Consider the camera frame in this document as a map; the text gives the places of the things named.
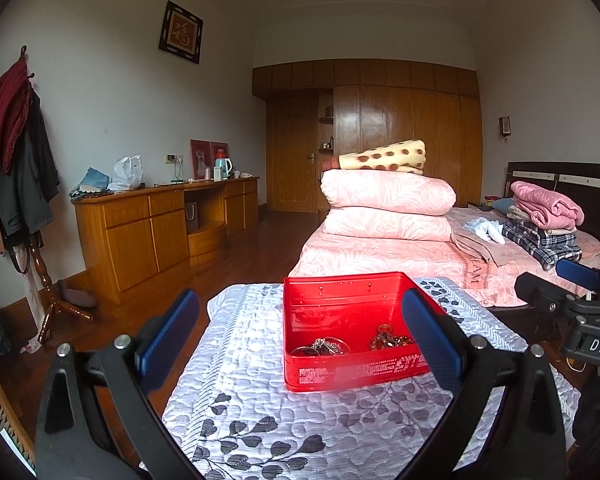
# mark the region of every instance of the red jacket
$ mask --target red jacket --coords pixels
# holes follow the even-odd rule
[[[19,59],[0,76],[0,165],[5,173],[11,169],[13,149],[29,115],[30,102],[27,63]]]

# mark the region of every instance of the red box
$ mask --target red box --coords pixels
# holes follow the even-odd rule
[[[285,383],[292,392],[369,386],[429,371],[416,344],[369,350],[377,328],[390,323],[394,335],[411,335],[402,320],[402,295],[419,288],[403,272],[330,278],[286,278],[283,295]],[[434,311],[444,310],[426,293]],[[346,355],[296,357],[295,348],[318,337],[341,339]]]

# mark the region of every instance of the white quilted cover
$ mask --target white quilted cover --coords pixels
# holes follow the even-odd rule
[[[526,343],[445,278],[421,286],[467,334],[496,348]],[[394,479],[451,400],[432,374],[339,392],[295,394],[282,365],[282,285],[233,285],[209,301],[211,323],[162,420],[199,471],[220,479]],[[579,393],[554,371],[567,434]],[[494,390],[459,465],[478,455],[498,409]]]

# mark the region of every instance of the blue gripper pad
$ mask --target blue gripper pad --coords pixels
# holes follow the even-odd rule
[[[452,318],[434,312],[421,294],[416,288],[404,293],[402,318],[440,387],[457,395],[466,358],[449,336],[457,343],[466,336]]]
[[[555,266],[555,273],[561,278],[580,285],[587,290],[600,290],[600,276],[598,272],[582,264],[572,262],[571,260],[558,260]]]
[[[162,386],[199,316],[198,295],[186,288],[162,317],[142,329],[142,342],[136,350],[136,369],[145,395]]]

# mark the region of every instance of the white wall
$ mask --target white wall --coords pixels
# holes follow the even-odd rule
[[[257,174],[266,200],[265,105],[251,96],[253,37],[210,0],[173,0],[204,20],[200,65],[158,49],[167,0],[12,0],[0,17],[0,74],[26,44],[29,70],[54,158],[60,195],[43,229],[54,280],[84,269],[68,191],[93,166],[111,174],[124,155],[141,155],[144,180],[168,182],[165,153],[189,139],[229,143],[235,167]],[[0,258],[0,306],[24,296],[22,279]]]
[[[381,13],[262,23],[256,34],[253,65],[357,57],[425,61],[475,70],[474,50],[464,25]]]
[[[600,162],[600,14],[590,0],[491,0],[472,37],[483,195],[502,193],[509,161]],[[511,118],[507,143],[501,116]]]

